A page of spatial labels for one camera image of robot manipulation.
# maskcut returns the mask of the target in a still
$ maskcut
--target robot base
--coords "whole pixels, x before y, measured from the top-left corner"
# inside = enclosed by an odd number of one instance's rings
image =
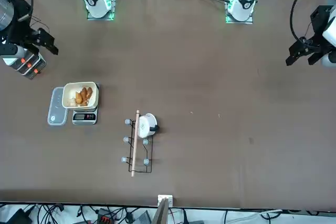
[[[250,14],[250,17],[245,20],[245,21],[237,21],[234,19],[234,17],[229,13],[228,9],[230,8],[231,6],[231,2],[233,0],[229,0],[230,3],[225,3],[225,23],[228,23],[228,24],[253,24],[253,9],[252,9],[252,12]]]
[[[114,12],[116,11],[116,0],[106,0],[106,5],[111,6],[111,10],[108,11],[103,17],[101,18],[94,18],[88,12],[87,20],[105,20],[105,21],[112,21],[114,20]]]

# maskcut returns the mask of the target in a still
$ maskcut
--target gray knob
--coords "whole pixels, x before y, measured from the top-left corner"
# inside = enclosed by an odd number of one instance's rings
[[[125,119],[125,124],[126,125],[132,125],[132,120],[131,119]]]

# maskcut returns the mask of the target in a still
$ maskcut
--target white bracket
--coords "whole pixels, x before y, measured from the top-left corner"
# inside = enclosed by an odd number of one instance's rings
[[[163,199],[168,199],[169,207],[173,207],[173,195],[158,195],[157,196],[157,203],[158,206]]]

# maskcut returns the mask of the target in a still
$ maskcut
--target food container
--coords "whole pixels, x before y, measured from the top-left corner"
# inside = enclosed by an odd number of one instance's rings
[[[76,98],[76,92],[80,93],[83,88],[92,88],[92,96],[89,99],[87,106],[70,106],[71,99]],[[98,106],[98,96],[99,90],[97,85],[92,82],[73,82],[68,83],[64,86],[63,96],[62,96],[62,106],[66,109],[71,110],[91,110]]]
[[[49,112],[48,124],[50,126],[62,126],[67,121],[68,109],[62,107],[62,96],[64,87],[56,87],[52,91]]]

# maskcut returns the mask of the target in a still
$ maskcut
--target digital kitchen scale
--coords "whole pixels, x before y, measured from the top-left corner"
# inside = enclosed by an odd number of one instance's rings
[[[92,125],[97,122],[98,106],[91,110],[74,110],[72,123],[75,125]]]

